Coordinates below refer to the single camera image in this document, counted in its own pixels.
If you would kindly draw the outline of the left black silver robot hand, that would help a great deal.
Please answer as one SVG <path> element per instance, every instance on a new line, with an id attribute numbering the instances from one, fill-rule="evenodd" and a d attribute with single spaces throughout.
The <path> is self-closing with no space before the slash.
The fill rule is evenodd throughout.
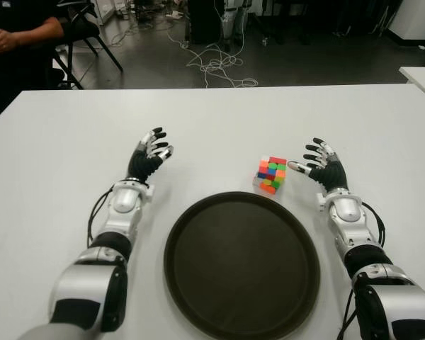
<path id="1" fill-rule="evenodd" d="M 162 127 L 150 130 L 137 144 L 127 167 L 127 178 L 145 183 L 174 153 L 174 147 L 161 140 L 166 137 Z"/>

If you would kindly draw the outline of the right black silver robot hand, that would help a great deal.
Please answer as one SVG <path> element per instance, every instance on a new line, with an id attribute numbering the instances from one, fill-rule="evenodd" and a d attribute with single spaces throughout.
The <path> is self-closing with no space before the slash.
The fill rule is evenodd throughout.
<path id="1" fill-rule="evenodd" d="M 288 161 L 287 166 L 313 181 L 322 185 L 326 192 L 334 189 L 348 190 L 345 169 L 338 154 L 324 140 L 313 138 L 313 144 L 306 144 L 305 149 L 312 154 L 304 154 L 303 158 L 310 161 L 303 164 L 298 161 Z"/>

